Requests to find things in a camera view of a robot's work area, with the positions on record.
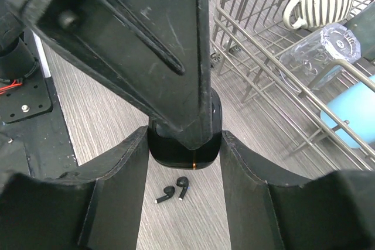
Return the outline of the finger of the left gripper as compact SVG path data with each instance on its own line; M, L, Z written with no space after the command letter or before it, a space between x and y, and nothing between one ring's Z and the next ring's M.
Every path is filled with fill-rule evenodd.
M212 136L209 0L8 0L62 58L177 139Z

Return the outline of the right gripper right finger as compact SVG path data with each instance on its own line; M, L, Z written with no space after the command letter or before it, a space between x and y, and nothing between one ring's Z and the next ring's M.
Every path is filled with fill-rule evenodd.
M224 131L220 163L233 249L373 249L374 173L290 172Z

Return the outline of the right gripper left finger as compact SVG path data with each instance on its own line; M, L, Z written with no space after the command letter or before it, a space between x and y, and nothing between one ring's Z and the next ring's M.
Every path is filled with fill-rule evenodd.
M147 128L56 179L1 172L2 249L135 249Z

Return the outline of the small black earbud case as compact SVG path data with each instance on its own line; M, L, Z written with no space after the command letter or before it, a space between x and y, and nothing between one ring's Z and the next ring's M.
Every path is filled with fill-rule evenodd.
M174 169L199 170L210 166L217 158L221 146L223 111L217 91L211 89L212 136L199 145L188 145L170 131L149 119L148 146L152 157L160 165Z

